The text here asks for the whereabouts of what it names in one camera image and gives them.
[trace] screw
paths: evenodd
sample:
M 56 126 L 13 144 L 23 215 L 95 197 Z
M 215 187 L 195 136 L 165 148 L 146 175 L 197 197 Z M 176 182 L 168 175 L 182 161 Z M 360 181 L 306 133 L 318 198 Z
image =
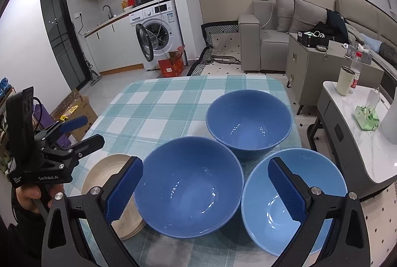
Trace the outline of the screw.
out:
M 312 187 L 311 191 L 312 191 L 313 194 L 315 194 L 317 196 L 321 194 L 321 189 L 318 188 L 317 186 Z
M 349 198 L 351 198 L 352 200 L 356 200 L 357 199 L 357 194 L 354 192 L 350 192 L 349 193 Z
M 98 194 L 100 192 L 100 187 L 99 186 L 94 186 L 91 190 L 90 193 L 94 196 L 95 194 Z
M 62 192 L 58 192 L 55 194 L 55 200 L 60 200 L 64 197 L 64 194 Z

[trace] table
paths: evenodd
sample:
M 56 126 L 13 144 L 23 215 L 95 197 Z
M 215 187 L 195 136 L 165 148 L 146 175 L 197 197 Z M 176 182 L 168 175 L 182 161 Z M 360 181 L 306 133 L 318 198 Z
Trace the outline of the table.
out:
M 152 150 L 173 138 L 198 135 L 212 138 L 205 115 L 210 104 L 224 93 L 239 89 L 266 91 L 291 110 L 287 93 L 278 80 L 265 76 L 228 75 L 152 79 L 127 86 L 98 117 L 85 138 L 101 134 L 105 145 L 83 158 L 73 171 L 67 195 L 78 195 L 90 169 L 103 157 L 126 153 L 144 159 Z M 273 152 L 301 147 L 295 122 L 289 136 Z M 242 164 L 245 178 L 260 159 Z M 98 263 L 105 266 L 85 221 L 83 230 Z M 148 225 L 124 241 L 140 266 L 271 266 L 275 256 L 264 252 L 245 231 L 240 210 L 220 230 L 196 239 L 178 240 L 154 231 Z
M 352 60 L 345 58 L 346 50 L 341 43 L 330 41 L 328 51 L 320 52 L 307 48 L 297 40 L 297 34 L 289 34 L 287 70 L 289 84 L 295 92 L 300 105 L 297 115 L 303 106 L 316 106 L 324 81 L 338 81 L 342 66 L 350 67 Z M 363 64 L 359 85 L 378 88 L 384 71 L 374 61 L 371 65 Z
M 336 82 L 323 83 L 318 99 L 318 117 L 308 128 L 310 146 L 316 150 L 314 134 L 320 127 L 325 129 L 333 148 L 333 154 L 349 191 L 362 200 L 382 191 L 397 180 L 397 145 L 391 144 L 378 128 L 363 131 L 353 116 L 356 106 L 364 106 L 370 88 L 357 86 L 353 93 L 341 96 Z M 376 106 L 382 121 L 389 103 L 384 96 Z

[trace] faucet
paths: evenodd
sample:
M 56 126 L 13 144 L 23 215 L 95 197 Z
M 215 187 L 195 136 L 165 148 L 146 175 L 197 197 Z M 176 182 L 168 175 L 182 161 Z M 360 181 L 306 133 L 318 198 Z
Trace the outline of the faucet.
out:
M 108 7 L 108 8 L 109 8 L 109 13 L 110 13 L 110 15 L 108 14 L 108 18 L 109 18 L 109 20 L 111 20 L 111 19 L 114 17 L 114 16 L 113 16 L 113 13 L 112 13 L 112 9 L 110 8 L 109 5 L 105 5 L 105 6 L 103 6 L 102 10 L 105 10 L 105 7 Z

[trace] bottle label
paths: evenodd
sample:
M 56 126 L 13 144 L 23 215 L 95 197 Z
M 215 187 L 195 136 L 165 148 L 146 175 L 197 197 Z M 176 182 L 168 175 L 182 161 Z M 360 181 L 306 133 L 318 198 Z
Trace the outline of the bottle label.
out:
M 360 73 L 356 73 L 353 79 L 353 83 L 351 84 L 351 88 L 355 89 L 357 87 L 357 83 L 359 81 Z

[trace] red container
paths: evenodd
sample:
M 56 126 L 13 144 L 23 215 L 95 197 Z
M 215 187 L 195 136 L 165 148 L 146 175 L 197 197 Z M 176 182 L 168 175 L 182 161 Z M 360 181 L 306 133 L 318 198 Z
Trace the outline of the red container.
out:
M 183 72 L 183 52 L 185 51 L 185 46 L 178 47 L 177 52 L 170 52 L 169 59 L 159 60 L 161 74 L 164 78 L 179 77 Z
M 135 6 L 135 0 L 127 0 L 128 6 Z

